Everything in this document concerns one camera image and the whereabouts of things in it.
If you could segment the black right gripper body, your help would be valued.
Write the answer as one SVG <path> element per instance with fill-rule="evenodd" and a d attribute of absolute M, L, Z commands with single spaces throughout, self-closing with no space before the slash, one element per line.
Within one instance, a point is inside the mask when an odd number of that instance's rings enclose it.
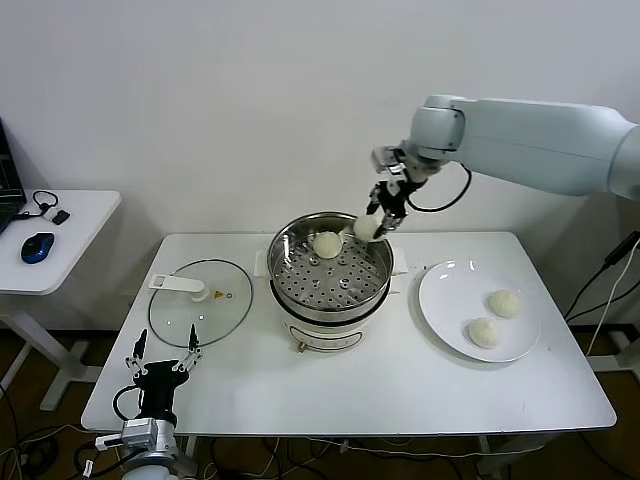
<path fill-rule="evenodd" d="M 414 180 L 407 169 L 388 171 L 377 183 L 377 200 L 384 214 L 405 215 L 410 195 L 422 186 L 423 182 Z"/>

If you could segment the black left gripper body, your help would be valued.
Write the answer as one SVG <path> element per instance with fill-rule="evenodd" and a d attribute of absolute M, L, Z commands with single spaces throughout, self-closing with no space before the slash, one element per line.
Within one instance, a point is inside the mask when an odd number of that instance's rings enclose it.
<path fill-rule="evenodd" d="M 179 360 L 150 362 L 137 377 L 137 387 L 143 392 L 141 415 L 173 415 L 175 390 L 189 379 L 189 373 Z"/>

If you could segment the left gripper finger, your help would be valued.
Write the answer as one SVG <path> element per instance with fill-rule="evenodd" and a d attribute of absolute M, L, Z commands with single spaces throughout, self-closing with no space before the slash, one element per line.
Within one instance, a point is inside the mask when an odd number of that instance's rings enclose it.
<path fill-rule="evenodd" d="M 147 373 L 147 370 L 142 363 L 146 346 L 147 333 L 147 329 L 142 330 L 140 337 L 134 343 L 132 354 L 125 358 L 125 364 L 131 371 L 133 376 L 142 376 Z"/>
<path fill-rule="evenodd" d="M 175 367 L 176 371 L 189 372 L 202 358 L 202 350 L 195 325 L 192 324 L 189 334 L 187 354 L 179 361 Z"/>

